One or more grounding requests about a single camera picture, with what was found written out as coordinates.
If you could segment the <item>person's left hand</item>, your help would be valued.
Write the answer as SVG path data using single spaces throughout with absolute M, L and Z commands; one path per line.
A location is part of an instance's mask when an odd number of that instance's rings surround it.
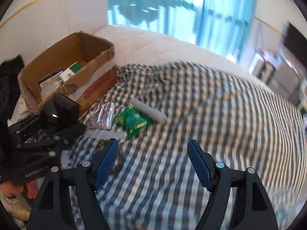
M 6 197 L 13 197 L 14 195 L 20 194 L 26 190 L 29 199 L 35 199 L 39 191 L 36 180 L 22 186 L 14 186 L 10 181 L 7 181 L 1 184 L 0 189 L 1 193 Z

